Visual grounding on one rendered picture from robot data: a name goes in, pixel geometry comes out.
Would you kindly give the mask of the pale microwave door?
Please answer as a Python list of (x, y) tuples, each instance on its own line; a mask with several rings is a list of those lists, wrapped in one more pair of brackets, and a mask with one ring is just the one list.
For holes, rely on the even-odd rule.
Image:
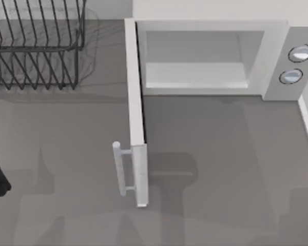
[(138, 208), (149, 203), (147, 143), (145, 142), (142, 109), (136, 22), (124, 19), (125, 49), (130, 129), (130, 149), (133, 166), (134, 192)]

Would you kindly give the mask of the pale microwave oven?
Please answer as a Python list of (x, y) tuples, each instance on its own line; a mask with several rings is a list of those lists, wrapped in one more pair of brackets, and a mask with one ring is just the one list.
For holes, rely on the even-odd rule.
[[(288, 53), (308, 44), (308, 24), (285, 20), (137, 20), (146, 95), (261, 96), (296, 101), (308, 82), (308, 60)], [(300, 69), (292, 85), (282, 72)]]

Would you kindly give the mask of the small round microwave knob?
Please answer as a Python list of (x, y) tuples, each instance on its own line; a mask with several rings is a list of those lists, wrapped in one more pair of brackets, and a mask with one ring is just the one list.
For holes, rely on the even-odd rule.
[(292, 85), (299, 82), (303, 77), (303, 72), (300, 69), (292, 69), (284, 71), (279, 76), (279, 81), (285, 85)]

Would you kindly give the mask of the large round microwave knob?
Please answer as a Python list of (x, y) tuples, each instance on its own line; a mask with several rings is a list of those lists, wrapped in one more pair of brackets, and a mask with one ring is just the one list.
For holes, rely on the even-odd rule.
[(308, 44), (292, 48), (288, 53), (288, 59), (294, 63), (308, 60)]

